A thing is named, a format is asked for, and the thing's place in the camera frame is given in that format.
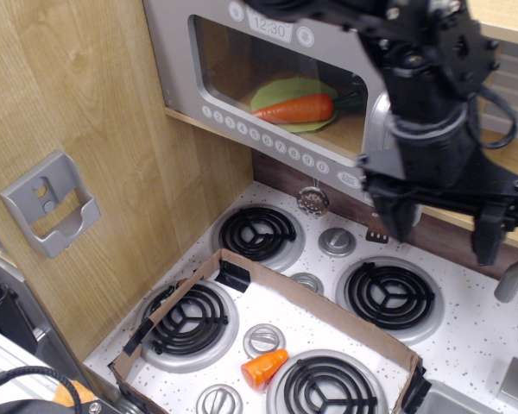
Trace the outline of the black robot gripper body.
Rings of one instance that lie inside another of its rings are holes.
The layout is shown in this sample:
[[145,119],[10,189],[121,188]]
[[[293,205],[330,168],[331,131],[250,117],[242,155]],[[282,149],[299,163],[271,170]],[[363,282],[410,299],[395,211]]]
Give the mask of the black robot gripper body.
[[373,193],[418,192],[421,204],[474,216],[486,204],[518,205],[518,174],[485,156],[511,144],[511,129],[486,142],[478,129],[464,124],[447,129],[392,127],[396,145],[357,157],[363,187]]

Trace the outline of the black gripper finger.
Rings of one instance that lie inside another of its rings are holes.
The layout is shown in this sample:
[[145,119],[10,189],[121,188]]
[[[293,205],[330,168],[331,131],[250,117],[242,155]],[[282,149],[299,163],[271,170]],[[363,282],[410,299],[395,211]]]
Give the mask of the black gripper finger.
[[372,200],[389,235],[399,242],[405,242],[420,221],[422,205],[419,193],[373,193]]
[[518,228],[518,205],[486,204],[474,216],[472,250],[479,266],[492,266],[507,233]]

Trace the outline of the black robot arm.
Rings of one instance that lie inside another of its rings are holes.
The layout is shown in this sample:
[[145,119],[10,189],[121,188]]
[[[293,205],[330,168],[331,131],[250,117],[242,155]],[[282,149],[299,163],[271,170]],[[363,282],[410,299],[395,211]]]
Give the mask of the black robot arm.
[[498,141],[481,136],[477,101],[510,113],[485,86],[498,44],[484,36],[464,1],[254,1],[268,18],[308,18],[355,30],[381,74],[390,102],[391,149],[358,158],[366,190],[390,235],[405,241],[418,205],[472,216],[471,246],[490,266],[518,229],[518,175],[489,160]]

